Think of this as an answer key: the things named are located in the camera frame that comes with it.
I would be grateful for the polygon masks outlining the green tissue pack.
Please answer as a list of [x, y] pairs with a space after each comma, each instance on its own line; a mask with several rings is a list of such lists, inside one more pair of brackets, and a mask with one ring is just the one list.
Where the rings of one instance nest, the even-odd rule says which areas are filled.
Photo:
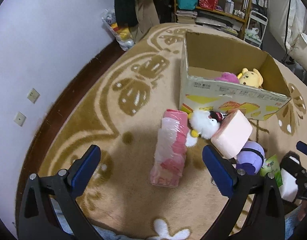
[[276, 154], [266, 159], [260, 169], [260, 176], [264, 177], [267, 173], [272, 173], [274, 175], [278, 187], [283, 185], [281, 169]]

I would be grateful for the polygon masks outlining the purple plush doll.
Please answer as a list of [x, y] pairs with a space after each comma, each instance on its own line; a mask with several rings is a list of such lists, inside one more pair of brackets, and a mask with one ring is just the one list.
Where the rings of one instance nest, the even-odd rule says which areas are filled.
[[256, 175], [265, 161], [263, 147], [254, 141], [247, 141], [236, 156], [236, 169], [243, 169], [248, 175]]

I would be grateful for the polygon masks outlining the pink square plush cushion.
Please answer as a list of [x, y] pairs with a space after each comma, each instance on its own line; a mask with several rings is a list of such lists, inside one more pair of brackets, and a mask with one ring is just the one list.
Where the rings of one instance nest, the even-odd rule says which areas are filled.
[[234, 110], [211, 137], [211, 143], [225, 158], [236, 157], [248, 141], [253, 128], [240, 110]]

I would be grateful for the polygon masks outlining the yellow Pooh plush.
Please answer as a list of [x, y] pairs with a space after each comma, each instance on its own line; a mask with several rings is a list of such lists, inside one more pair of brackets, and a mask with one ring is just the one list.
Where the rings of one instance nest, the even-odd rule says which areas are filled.
[[237, 78], [240, 84], [255, 88], [260, 88], [264, 81], [260, 72], [255, 68], [252, 71], [243, 68]]

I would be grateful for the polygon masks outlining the white fluffy chick plush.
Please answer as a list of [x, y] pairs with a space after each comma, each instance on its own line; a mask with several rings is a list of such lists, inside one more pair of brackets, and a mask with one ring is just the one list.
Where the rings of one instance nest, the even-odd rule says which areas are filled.
[[205, 140], [211, 139], [227, 116], [228, 113], [205, 110], [195, 110], [189, 113], [188, 120], [191, 130], [187, 133], [186, 147], [195, 146], [199, 137]]

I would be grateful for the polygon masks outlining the pink plush bear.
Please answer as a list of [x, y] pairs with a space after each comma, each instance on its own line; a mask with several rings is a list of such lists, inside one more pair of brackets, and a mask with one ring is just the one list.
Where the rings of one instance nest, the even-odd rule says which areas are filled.
[[240, 83], [238, 77], [230, 72], [224, 72], [220, 77], [215, 78], [216, 81], [224, 81], [230, 83]]

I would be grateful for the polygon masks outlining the pink towel roll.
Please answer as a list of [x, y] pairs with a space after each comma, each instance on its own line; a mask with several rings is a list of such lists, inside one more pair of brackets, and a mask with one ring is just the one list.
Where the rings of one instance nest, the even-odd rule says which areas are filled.
[[177, 187], [186, 161], [188, 114], [167, 109], [158, 130], [150, 182], [156, 186]]

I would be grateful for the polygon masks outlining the white duvet on rack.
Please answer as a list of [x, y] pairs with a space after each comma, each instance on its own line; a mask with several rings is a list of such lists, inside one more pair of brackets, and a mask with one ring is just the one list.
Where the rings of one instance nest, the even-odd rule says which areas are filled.
[[307, 9], [301, 0], [268, 0], [269, 31], [307, 71]]

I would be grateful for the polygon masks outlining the open cardboard box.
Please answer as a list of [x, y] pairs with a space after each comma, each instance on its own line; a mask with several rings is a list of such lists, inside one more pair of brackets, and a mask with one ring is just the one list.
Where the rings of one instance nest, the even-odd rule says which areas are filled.
[[271, 55], [238, 38], [187, 32], [180, 68], [179, 109], [227, 112], [267, 120], [291, 99]]

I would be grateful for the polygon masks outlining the beige patterned carpet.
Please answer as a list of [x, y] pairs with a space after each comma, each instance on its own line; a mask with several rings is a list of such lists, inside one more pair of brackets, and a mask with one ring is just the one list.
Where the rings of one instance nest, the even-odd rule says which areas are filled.
[[163, 113], [178, 106], [187, 30], [215, 33], [183, 24], [151, 29], [86, 94], [41, 165], [40, 176], [54, 175], [90, 145], [100, 147], [100, 164], [77, 199], [98, 226], [136, 238], [200, 239], [226, 203], [203, 163], [203, 140], [188, 150], [178, 187], [149, 181]]

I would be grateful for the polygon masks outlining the stack of books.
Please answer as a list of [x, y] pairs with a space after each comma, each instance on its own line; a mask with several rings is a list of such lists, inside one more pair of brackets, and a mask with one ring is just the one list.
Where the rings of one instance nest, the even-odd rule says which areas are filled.
[[196, 11], [177, 10], [176, 11], [177, 23], [195, 24], [197, 15], [198, 13]]

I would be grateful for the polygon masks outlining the plastic bag of toys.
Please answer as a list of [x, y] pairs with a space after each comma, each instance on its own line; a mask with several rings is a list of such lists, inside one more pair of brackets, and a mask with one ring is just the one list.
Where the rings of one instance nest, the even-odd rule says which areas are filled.
[[118, 26], [114, 10], [105, 10], [101, 15], [101, 19], [123, 51], [127, 51], [134, 46], [134, 40], [129, 28]]

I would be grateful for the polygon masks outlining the black hanging coat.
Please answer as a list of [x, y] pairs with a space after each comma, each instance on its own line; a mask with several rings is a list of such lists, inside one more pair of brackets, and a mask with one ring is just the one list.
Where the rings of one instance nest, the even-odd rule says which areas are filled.
[[135, 27], [138, 24], [135, 0], [114, 0], [114, 10], [118, 25]]

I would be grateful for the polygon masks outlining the lower wall socket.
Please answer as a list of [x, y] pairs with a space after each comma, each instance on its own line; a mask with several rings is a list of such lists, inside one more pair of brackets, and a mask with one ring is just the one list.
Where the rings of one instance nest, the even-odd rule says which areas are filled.
[[21, 112], [17, 112], [13, 120], [18, 126], [22, 127], [26, 120], [26, 116]]

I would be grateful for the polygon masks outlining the wall socket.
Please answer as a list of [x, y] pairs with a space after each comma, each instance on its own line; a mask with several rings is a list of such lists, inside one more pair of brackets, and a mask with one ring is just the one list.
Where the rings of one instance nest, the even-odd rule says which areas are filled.
[[39, 97], [40, 93], [34, 88], [32, 88], [27, 94], [27, 99], [32, 103], [35, 103]]
[[18, 126], [22, 127], [26, 120], [26, 116], [21, 112], [17, 112], [13, 120]]

